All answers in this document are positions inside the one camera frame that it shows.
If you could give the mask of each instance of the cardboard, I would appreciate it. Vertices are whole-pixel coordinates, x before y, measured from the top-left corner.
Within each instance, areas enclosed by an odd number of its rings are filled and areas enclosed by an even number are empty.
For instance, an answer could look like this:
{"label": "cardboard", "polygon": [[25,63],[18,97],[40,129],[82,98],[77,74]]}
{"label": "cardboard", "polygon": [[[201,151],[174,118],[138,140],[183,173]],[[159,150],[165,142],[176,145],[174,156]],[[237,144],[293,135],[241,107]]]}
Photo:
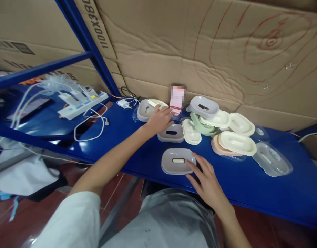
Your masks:
{"label": "cardboard", "polygon": [[[169,103],[182,83],[186,102],[203,95],[284,131],[317,119],[317,0],[75,3],[118,87]],[[0,1],[0,69],[83,51],[54,1]],[[90,60],[59,71],[106,90]]]}
{"label": "cardboard", "polygon": [[303,115],[295,115],[246,105],[241,105],[236,112],[245,116],[255,125],[269,127],[281,131],[292,130],[316,120],[316,118]]}
{"label": "cardboard", "polygon": [[146,87],[162,99],[154,84],[184,83],[300,121],[283,127],[317,118],[317,13],[292,9],[314,11],[317,1],[261,1],[290,9],[227,0],[95,2],[137,95]]}
{"label": "cardboard", "polygon": [[[62,59],[67,56],[77,54],[77,52],[67,51],[63,49],[55,49],[45,46],[17,43],[17,47],[21,47],[21,51],[16,49],[14,44],[16,42],[6,41],[0,39],[1,42],[10,44],[11,47],[1,49],[0,46],[0,70],[5,71],[20,71],[41,64],[45,64],[54,60]],[[118,87],[125,86],[123,77],[120,75],[117,64],[114,61],[105,59],[108,69]],[[79,63],[61,68],[50,73],[51,75],[65,74],[70,79],[83,84],[91,85],[95,88],[108,92],[108,89],[100,77],[97,70],[94,68],[92,62],[87,59]]]}
{"label": "cardboard", "polygon": [[[102,56],[116,55],[93,0],[77,1],[79,11]],[[83,52],[55,1],[0,1],[0,38]]]}
{"label": "cardboard", "polygon": [[[82,1],[82,7],[91,12],[94,11],[92,8],[95,8],[95,13],[90,13],[87,17],[94,20],[96,15],[100,22],[95,4],[92,1],[88,4],[89,2]],[[90,32],[97,34],[93,38],[117,86],[125,86],[118,65],[109,59],[115,59],[116,55],[103,23],[89,23],[92,27],[89,28]],[[80,52],[84,52],[84,49],[55,1],[0,1],[0,70],[19,71],[28,66],[38,66]],[[65,73],[81,84],[108,91],[89,59],[53,73]]]}

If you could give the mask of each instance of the power adapter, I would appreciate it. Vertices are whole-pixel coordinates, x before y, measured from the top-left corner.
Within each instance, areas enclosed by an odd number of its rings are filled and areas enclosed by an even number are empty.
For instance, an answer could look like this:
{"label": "power adapter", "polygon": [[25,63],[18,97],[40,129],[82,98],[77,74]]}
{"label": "power adapter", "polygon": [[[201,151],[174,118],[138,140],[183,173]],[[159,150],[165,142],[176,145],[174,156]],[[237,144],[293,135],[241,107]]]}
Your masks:
{"label": "power adapter", "polygon": [[124,109],[126,109],[126,108],[129,109],[130,108],[130,103],[127,100],[124,100],[124,99],[117,101],[117,104],[120,105]]}

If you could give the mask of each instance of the green soap dish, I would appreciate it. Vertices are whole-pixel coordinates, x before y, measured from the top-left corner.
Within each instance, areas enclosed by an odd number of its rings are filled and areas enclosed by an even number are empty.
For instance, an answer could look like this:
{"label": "green soap dish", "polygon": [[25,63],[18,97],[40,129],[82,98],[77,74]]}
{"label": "green soap dish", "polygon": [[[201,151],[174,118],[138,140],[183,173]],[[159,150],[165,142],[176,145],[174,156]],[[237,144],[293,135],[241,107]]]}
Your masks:
{"label": "green soap dish", "polygon": [[194,112],[192,112],[190,114],[191,119],[193,121],[193,124],[195,126],[195,129],[205,135],[205,136],[211,136],[214,135],[218,132],[219,128],[218,127],[214,127],[214,126],[209,126],[206,124],[202,124],[199,120],[199,115],[195,114]]}

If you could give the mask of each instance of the white sleeve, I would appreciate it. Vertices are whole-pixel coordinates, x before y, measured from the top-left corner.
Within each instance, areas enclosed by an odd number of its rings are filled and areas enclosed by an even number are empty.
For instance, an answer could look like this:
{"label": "white sleeve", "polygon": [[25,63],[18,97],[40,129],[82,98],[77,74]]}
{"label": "white sleeve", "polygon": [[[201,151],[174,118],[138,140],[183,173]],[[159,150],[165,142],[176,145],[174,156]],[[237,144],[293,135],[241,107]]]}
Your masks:
{"label": "white sleeve", "polygon": [[100,232],[100,198],[78,192],[61,202],[32,247],[97,248]]}

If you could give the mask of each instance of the gray soap dish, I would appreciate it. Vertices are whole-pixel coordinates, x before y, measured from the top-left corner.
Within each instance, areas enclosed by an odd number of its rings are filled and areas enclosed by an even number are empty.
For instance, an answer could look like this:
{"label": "gray soap dish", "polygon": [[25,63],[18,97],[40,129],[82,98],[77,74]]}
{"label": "gray soap dish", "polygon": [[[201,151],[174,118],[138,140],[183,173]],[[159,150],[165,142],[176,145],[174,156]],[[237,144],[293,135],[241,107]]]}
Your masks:
{"label": "gray soap dish", "polygon": [[154,107],[148,103],[148,99],[144,99],[140,102],[138,107],[138,119],[142,122],[147,122],[153,112]]}
{"label": "gray soap dish", "polygon": [[213,119],[219,111],[219,105],[203,96],[195,96],[186,111],[194,112],[205,119]]}
{"label": "gray soap dish", "polygon": [[184,141],[182,125],[172,124],[166,130],[157,134],[157,138],[162,142],[182,143]]}
{"label": "gray soap dish", "polygon": [[196,165],[195,157],[192,151],[185,148],[170,148],[162,155],[161,167],[166,174],[170,175],[186,175],[191,174],[193,171],[186,164],[189,160]]}

